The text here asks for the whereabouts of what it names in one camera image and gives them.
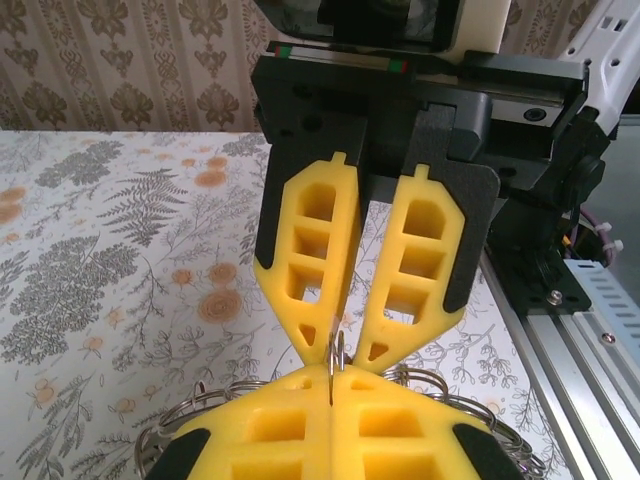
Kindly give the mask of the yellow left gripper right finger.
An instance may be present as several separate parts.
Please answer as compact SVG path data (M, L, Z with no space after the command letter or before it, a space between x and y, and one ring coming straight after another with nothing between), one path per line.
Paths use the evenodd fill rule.
M489 427L443 402L347 366L334 377L334 479L521 479Z

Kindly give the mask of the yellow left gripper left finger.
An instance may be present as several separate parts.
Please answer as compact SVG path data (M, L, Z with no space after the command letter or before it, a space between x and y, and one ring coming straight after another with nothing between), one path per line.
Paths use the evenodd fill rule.
M303 367L182 425L151 479L329 479L328 372Z

